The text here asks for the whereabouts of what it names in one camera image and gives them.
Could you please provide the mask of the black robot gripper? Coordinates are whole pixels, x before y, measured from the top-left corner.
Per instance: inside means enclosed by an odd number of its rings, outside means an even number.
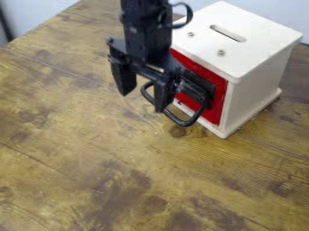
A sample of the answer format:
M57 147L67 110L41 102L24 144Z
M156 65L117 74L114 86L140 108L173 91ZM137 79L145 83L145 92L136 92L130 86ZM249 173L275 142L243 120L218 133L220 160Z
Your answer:
M118 91L126 96L137 88L137 64L160 58L172 46L173 23L123 23L125 36L106 41L111 71ZM177 92L176 80L157 81L154 84L154 110L162 113L173 102Z

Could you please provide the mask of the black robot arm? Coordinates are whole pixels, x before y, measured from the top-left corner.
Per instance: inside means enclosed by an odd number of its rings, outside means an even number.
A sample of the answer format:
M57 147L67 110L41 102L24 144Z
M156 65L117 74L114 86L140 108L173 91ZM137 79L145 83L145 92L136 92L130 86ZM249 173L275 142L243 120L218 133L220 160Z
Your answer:
M181 65L172 57L173 11L168 0L121 0L125 38L110 38L109 60L119 93L137 88L141 75L154 84L154 108L162 113L176 96Z

